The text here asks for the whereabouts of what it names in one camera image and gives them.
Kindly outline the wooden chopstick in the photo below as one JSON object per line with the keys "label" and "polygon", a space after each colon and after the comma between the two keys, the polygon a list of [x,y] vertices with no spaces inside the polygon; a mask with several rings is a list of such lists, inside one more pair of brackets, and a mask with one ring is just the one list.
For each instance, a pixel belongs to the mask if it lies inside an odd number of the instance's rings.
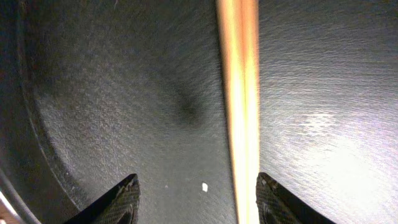
{"label": "wooden chopstick", "polygon": [[242,0],[244,98],[246,125],[246,190],[248,224],[259,224],[256,180],[259,173],[259,3]]}
{"label": "wooden chopstick", "polygon": [[248,219],[246,195],[246,135],[244,124],[244,60],[241,3],[217,0],[217,16],[223,61],[228,138],[233,171],[234,197],[239,224]]}

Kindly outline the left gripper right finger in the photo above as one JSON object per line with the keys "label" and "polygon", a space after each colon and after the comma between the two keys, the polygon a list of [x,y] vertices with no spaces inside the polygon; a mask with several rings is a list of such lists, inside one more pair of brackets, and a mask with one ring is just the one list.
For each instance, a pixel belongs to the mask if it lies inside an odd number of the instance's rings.
{"label": "left gripper right finger", "polygon": [[260,224],[334,224],[265,172],[256,182]]}

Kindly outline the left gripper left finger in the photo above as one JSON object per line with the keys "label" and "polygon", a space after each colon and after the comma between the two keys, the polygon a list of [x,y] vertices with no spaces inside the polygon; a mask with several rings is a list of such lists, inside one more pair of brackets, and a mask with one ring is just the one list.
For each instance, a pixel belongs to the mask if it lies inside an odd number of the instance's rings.
{"label": "left gripper left finger", "polygon": [[65,224],[136,224],[140,188],[130,174]]}

